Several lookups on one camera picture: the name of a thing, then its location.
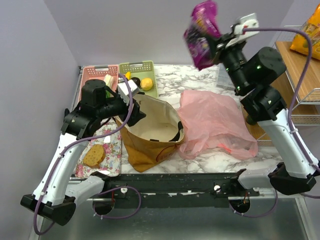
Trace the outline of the green leek vegetable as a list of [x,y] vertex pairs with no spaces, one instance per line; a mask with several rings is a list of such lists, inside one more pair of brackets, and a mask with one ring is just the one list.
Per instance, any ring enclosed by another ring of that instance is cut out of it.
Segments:
[[[114,77],[106,74],[104,76],[103,81],[105,82],[106,86],[108,86],[110,89],[112,89],[113,83],[114,83]],[[109,98],[111,96],[110,92],[107,90],[106,91],[106,97]]]

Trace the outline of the yellow lemon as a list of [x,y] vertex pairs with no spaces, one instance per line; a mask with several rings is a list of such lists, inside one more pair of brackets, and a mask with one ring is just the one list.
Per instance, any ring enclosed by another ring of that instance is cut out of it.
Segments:
[[143,78],[140,81],[140,88],[144,91],[149,91],[153,88],[154,84],[153,84],[153,80],[151,78]]

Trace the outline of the pink plastic grocery bag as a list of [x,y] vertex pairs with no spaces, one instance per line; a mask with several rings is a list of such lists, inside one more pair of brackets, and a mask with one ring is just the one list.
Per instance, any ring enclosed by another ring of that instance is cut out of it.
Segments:
[[178,149],[183,159],[195,159],[208,149],[219,148],[238,160],[258,154],[257,140],[249,133],[236,101],[205,90],[184,90],[178,116],[185,140]]

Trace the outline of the yellow Trader Joe's tote bag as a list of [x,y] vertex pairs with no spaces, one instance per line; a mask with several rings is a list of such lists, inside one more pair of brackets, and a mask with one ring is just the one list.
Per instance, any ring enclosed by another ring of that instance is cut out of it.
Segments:
[[133,97],[146,117],[133,126],[124,126],[120,134],[128,162],[138,172],[167,160],[185,140],[183,124],[174,107],[149,95]]

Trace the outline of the purple grape candy packet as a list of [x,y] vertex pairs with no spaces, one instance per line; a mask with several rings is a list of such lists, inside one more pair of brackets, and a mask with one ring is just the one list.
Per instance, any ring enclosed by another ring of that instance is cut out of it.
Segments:
[[194,66],[202,70],[213,66],[212,54],[206,36],[219,38],[221,36],[216,16],[218,5],[213,0],[197,4],[190,15],[190,23],[183,34],[184,42],[192,57]]

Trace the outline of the dark brown round fruit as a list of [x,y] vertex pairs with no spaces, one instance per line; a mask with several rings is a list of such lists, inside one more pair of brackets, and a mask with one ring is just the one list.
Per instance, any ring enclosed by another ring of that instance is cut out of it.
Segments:
[[141,80],[138,77],[132,77],[131,80],[139,87],[141,85]]

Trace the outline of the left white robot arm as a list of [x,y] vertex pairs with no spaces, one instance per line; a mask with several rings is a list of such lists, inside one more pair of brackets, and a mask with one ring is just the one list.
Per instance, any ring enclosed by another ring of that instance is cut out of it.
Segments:
[[111,188],[110,177],[99,170],[75,187],[68,183],[90,141],[111,136],[146,117],[133,98],[139,87],[133,80],[122,79],[115,91],[103,80],[86,81],[74,110],[64,116],[57,149],[44,177],[33,193],[23,195],[20,201],[33,212],[35,229],[38,217],[64,226],[90,197],[104,198],[117,190]]

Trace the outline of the yellow banana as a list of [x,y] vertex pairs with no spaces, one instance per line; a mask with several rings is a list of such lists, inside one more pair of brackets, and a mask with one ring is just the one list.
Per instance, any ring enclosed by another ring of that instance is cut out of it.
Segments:
[[128,71],[128,72],[125,74],[125,77],[127,78],[127,80],[130,80],[130,79],[131,79],[131,72]]

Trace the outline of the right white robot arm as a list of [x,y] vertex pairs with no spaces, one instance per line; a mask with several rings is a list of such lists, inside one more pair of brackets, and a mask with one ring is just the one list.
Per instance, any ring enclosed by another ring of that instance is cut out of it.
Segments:
[[250,124],[257,123],[270,137],[282,162],[256,173],[243,171],[230,183],[230,191],[241,196],[248,189],[274,188],[284,195],[304,194],[316,184],[319,161],[308,150],[288,116],[289,109],[281,93],[271,84],[287,69],[274,48],[261,48],[250,60],[243,54],[245,40],[232,44],[232,36],[207,37],[214,64],[223,64],[234,92],[248,114]]

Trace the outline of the orange candy packet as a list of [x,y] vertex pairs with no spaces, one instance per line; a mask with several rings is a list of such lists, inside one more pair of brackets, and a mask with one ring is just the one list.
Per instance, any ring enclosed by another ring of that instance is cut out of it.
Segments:
[[[311,17],[304,23],[300,28],[301,31],[305,32],[312,45],[312,57],[314,59],[320,59],[320,5],[316,7]],[[309,44],[307,39],[301,34],[296,34],[291,43],[290,49],[303,55],[308,55]]]

